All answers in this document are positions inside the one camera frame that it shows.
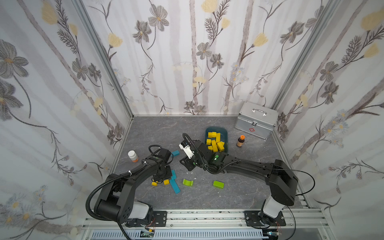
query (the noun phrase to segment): lime green block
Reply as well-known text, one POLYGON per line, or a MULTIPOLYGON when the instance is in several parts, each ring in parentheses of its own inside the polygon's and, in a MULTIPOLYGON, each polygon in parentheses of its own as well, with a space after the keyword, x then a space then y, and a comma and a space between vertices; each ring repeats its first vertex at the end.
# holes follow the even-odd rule
POLYGON ((219 182, 219 181, 214 181, 214 187, 223 189, 224 188, 224 183, 219 182))
POLYGON ((193 180, 191 180, 191 181, 188 181, 187 179, 184 179, 183 180, 183 184, 185 185, 185 186, 193 186, 193 180))

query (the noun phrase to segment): vent grille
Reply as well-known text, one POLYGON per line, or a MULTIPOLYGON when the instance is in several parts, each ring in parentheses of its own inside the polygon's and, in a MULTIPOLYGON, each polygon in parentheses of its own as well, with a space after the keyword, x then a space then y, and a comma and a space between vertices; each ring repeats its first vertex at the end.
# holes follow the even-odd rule
MULTIPOLYGON (((158 229, 153 238, 140 237, 141 230, 126 230, 131 239, 162 240, 221 240, 221 239, 262 239, 259 229, 158 229)), ((91 240, 125 240, 120 230, 93 230, 91 240)))

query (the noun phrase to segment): wall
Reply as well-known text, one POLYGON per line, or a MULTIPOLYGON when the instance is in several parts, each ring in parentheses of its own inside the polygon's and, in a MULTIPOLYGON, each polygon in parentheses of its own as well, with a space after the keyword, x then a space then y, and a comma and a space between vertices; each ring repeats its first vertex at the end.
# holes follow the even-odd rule
POLYGON ((308 200, 338 240, 382 239, 383 7, 342 1, 278 107, 279 136, 293 167, 315 177, 308 200))
POLYGON ((134 114, 270 107, 326 3, 84 0, 134 114))
POLYGON ((70 1, 0 2, 0 232, 77 239, 128 124, 70 1))

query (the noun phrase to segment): brown bottle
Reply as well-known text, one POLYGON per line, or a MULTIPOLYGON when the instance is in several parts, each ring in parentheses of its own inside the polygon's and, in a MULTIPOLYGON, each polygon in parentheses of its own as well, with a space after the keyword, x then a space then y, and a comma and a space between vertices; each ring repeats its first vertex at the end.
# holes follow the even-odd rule
POLYGON ((244 144, 244 140, 245 139, 245 136, 244 135, 241 135, 240 137, 239 137, 239 139, 237 140, 237 146, 238 147, 241 147, 243 144, 244 144))

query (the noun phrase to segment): marble surface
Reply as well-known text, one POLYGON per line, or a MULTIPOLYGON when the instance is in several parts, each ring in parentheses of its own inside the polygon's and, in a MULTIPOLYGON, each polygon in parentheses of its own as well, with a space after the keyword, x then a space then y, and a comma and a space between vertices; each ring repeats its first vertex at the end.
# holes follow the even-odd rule
MULTIPOLYGON (((210 126, 223 127, 228 131, 228 153, 238 158, 256 162, 274 162, 281 159, 275 142, 270 136, 266 141, 246 132, 235 129, 237 117, 135 117, 115 170, 121 174, 139 165, 128 157, 130 150, 136 151, 139 159, 150 155, 148 146, 159 144, 171 152, 180 151, 170 164, 176 172, 176 183, 181 192, 175 194, 171 185, 151 185, 148 178, 137 189, 135 200, 154 206, 155 209, 258 209, 269 196, 269 186, 265 183, 238 174, 212 175, 196 167, 189 172, 179 161, 185 153, 179 149, 182 133, 192 139, 203 141, 205 129, 210 126), (240 135, 245 135, 245 143, 237 147, 240 135), (182 184, 183 179, 193 180, 192 187, 182 184), (213 187, 214 180, 223 182, 224 189, 213 187)), ((293 208, 301 208, 296 198, 293 208)))

